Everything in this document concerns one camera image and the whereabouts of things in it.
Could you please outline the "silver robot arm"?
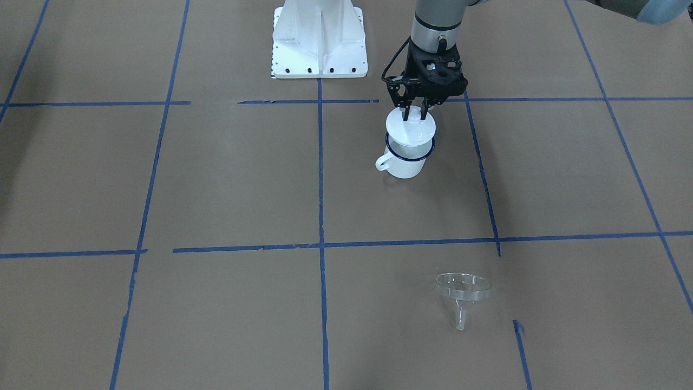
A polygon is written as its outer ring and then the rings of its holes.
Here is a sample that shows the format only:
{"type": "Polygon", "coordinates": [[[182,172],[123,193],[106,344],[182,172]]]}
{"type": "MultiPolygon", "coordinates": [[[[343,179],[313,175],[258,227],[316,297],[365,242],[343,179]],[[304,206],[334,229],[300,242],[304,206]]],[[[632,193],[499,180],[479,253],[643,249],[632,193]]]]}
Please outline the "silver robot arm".
{"type": "Polygon", "coordinates": [[[413,28],[383,70],[395,108],[409,119],[411,105],[422,99],[419,116],[425,119],[432,106],[465,93],[468,80],[461,70],[457,37],[466,9],[480,1],[418,1],[413,28]]]}

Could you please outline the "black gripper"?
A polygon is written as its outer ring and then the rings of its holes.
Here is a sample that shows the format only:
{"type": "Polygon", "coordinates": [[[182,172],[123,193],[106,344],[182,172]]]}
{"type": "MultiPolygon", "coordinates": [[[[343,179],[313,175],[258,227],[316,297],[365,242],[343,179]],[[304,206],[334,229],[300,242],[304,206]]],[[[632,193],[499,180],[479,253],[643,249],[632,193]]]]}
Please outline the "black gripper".
{"type": "Polygon", "coordinates": [[[382,81],[394,106],[401,107],[405,122],[414,99],[423,98],[420,119],[425,121],[431,106],[443,104],[451,96],[463,95],[468,86],[457,45],[430,53],[416,46],[411,38],[406,39],[383,70],[382,81]],[[405,69],[397,76],[388,76],[391,65],[404,49],[407,50],[405,69]]]}

